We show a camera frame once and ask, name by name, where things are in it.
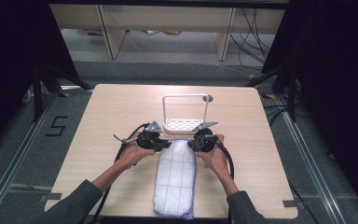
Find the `person's left hand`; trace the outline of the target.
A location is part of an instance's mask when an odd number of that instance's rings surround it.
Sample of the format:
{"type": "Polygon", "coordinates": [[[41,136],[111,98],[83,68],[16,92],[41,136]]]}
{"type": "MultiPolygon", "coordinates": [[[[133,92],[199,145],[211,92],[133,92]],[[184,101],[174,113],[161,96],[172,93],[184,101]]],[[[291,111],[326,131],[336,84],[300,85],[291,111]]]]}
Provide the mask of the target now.
{"type": "Polygon", "coordinates": [[[155,154],[153,149],[139,147],[136,142],[131,142],[123,150],[119,159],[115,162],[118,170],[125,171],[136,165],[140,160],[155,154]]]}

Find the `white cloth with purple edge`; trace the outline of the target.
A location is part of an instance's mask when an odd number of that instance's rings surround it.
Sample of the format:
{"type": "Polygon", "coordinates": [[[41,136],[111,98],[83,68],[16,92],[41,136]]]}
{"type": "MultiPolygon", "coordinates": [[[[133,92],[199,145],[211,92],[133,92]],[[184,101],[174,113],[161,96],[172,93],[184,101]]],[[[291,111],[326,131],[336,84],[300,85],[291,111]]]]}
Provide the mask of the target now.
{"type": "Polygon", "coordinates": [[[173,139],[160,153],[154,193],[154,212],[191,220],[197,158],[187,139],[173,139]]]}

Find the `beige wooden desk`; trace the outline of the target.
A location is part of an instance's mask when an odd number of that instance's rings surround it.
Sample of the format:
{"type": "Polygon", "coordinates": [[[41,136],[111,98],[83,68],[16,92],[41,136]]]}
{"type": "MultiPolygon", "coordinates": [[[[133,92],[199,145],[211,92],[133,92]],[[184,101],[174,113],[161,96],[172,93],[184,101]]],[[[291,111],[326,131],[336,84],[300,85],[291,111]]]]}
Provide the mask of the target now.
{"type": "Polygon", "coordinates": [[[212,33],[217,58],[224,61],[231,33],[250,30],[274,35],[282,21],[282,9],[229,7],[150,7],[51,4],[61,29],[100,30],[108,57],[115,59],[125,32],[180,31],[212,33]]]}

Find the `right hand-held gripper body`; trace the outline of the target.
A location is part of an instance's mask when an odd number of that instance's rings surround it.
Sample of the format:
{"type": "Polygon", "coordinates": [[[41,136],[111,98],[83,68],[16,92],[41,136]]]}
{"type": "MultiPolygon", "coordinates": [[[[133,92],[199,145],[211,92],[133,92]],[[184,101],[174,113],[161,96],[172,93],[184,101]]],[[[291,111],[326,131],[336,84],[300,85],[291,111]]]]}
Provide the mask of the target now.
{"type": "Polygon", "coordinates": [[[217,121],[202,122],[193,129],[194,140],[197,141],[197,146],[200,148],[198,152],[210,152],[218,139],[211,131],[211,127],[216,125],[217,121]]]}

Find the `aluminium floor rail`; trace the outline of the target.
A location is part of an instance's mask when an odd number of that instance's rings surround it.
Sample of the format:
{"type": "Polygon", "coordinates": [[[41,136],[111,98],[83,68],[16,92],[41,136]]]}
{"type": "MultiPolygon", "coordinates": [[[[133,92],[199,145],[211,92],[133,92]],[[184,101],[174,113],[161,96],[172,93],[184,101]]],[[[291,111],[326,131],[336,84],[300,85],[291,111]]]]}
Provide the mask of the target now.
{"type": "Polygon", "coordinates": [[[25,160],[43,122],[45,121],[48,110],[51,108],[51,105],[57,97],[57,93],[50,93],[47,96],[46,101],[42,104],[41,114],[35,121],[30,124],[26,135],[21,140],[21,144],[17,147],[16,152],[13,155],[10,163],[7,165],[5,172],[0,177],[0,205],[7,194],[10,184],[12,183],[14,177],[17,175],[17,172],[20,170],[21,165],[25,160]]]}
{"type": "Polygon", "coordinates": [[[321,198],[327,215],[330,217],[333,224],[347,224],[346,219],[338,206],[337,200],[335,199],[332,190],[328,187],[315,159],[311,155],[310,149],[301,131],[299,130],[298,125],[295,121],[293,121],[293,118],[289,114],[288,110],[286,110],[282,116],[296,143],[299,154],[305,163],[310,178],[321,198]]]}

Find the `person's right hand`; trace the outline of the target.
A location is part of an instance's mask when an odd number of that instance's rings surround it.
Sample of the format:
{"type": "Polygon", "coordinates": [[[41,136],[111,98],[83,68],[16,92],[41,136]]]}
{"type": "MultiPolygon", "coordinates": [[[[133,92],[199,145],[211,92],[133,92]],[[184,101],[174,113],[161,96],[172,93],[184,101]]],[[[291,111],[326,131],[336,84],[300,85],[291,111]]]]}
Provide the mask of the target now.
{"type": "Polygon", "coordinates": [[[215,146],[210,152],[198,152],[197,156],[204,161],[204,167],[212,170],[220,180],[229,177],[227,156],[220,147],[215,146]]]}

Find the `black metal stand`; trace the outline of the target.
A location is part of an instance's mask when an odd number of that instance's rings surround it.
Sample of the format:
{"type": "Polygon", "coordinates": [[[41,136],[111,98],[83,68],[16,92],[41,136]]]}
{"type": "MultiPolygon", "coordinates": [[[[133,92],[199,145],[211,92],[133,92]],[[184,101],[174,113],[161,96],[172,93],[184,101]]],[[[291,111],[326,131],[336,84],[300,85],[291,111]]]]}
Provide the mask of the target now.
{"type": "Polygon", "coordinates": [[[44,85],[48,92],[62,93],[62,87],[57,78],[62,77],[76,84],[83,90],[92,90],[93,86],[79,79],[77,74],[71,75],[58,67],[47,63],[39,63],[34,68],[33,88],[34,88],[34,121],[37,121],[43,112],[42,89],[44,85]]]}
{"type": "Polygon", "coordinates": [[[295,115],[295,99],[296,99],[296,73],[294,67],[290,63],[282,63],[276,68],[271,69],[261,77],[245,84],[245,87],[255,87],[264,81],[276,77],[271,89],[274,93],[288,93],[288,113],[293,122],[296,122],[295,115]]]}

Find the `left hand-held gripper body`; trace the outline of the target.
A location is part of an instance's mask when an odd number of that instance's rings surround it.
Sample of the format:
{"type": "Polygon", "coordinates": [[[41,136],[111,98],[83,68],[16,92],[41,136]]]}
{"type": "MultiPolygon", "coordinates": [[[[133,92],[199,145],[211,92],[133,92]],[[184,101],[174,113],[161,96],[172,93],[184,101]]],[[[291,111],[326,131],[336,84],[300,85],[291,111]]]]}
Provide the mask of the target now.
{"type": "Polygon", "coordinates": [[[138,139],[136,140],[139,147],[145,149],[153,149],[154,147],[161,147],[160,134],[162,130],[158,123],[154,120],[145,125],[145,128],[141,133],[138,134],[138,139]]]}

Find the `black curtain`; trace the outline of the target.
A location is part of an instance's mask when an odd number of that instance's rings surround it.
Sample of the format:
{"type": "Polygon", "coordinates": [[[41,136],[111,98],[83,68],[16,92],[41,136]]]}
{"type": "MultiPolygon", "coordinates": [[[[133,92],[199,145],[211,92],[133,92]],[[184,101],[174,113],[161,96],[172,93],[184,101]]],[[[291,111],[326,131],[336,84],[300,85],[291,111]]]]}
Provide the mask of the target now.
{"type": "Polygon", "coordinates": [[[291,50],[301,93],[324,141],[358,195],[358,0],[285,0],[264,69],[291,50]]]}
{"type": "Polygon", "coordinates": [[[0,134],[47,67],[77,76],[49,0],[0,0],[0,134]]]}

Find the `black tape strip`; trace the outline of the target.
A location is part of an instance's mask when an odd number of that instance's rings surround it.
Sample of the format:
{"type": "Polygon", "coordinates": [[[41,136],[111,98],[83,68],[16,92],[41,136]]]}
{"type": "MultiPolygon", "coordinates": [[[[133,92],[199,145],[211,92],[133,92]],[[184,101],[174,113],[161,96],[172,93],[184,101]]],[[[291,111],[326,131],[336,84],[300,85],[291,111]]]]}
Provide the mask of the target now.
{"type": "Polygon", "coordinates": [[[305,206],[302,202],[299,202],[296,200],[284,200],[282,203],[285,208],[289,208],[289,207],[296,207],[297,209],[305,208],[305,206]]]}
{"type": "Polygon", "coordinates": [[[46,195],[42,195],[39,198],[39,202],[46,203],[48,200],[60,200],[62,197],[62,193],[49,193],[46,195]]]}

